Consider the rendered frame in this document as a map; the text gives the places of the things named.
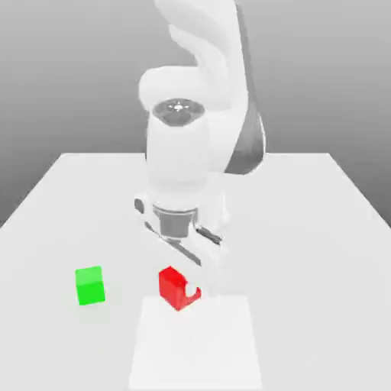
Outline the small green cube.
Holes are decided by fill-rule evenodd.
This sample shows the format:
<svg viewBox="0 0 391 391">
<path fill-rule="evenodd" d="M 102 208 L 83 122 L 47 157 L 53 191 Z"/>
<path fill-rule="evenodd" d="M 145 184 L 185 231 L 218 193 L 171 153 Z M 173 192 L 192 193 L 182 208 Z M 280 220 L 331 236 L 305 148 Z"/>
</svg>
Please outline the small green cube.
<svg viewBox="0 0 391 391">
<path fill-rule="evenodd" d="M 105 301 L 105 287 L 100 266 L 77 269 L 75 283 L 80 305 L 91 305 Z"/>
</svg>

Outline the small red cube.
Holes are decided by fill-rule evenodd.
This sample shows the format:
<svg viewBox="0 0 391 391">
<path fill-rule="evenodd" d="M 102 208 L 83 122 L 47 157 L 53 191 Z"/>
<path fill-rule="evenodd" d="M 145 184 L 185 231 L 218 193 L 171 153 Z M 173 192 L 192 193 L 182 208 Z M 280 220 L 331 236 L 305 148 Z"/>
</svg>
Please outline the small red cube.
<svg viewBox="0 0 391 391">
<path fill-rule="evenodd" d="M 188 280 L 172 266 L 159 272 L 160 296 L 176 311 L 181 311 L 201 299 L 202 291 L 196 287 L 192 294 L 187 293 Z"/>
</svg>

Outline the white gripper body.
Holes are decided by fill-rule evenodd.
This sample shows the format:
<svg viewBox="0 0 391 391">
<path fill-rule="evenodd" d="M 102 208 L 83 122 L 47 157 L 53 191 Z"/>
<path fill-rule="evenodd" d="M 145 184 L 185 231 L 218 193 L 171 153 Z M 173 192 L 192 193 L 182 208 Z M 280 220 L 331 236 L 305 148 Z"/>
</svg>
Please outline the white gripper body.
<svg viewBox="0 0 391 391">
<path fill-rule="evenodd" d="M 228 279 L 230 251 L 227 244 L 229 220 L 190 224 L 182 240 L 164 238 L 152 221 L 142 220 L 145 257 L 159 273 L 172 266 L 202 291 L 217 293 Z"/>
</svg>

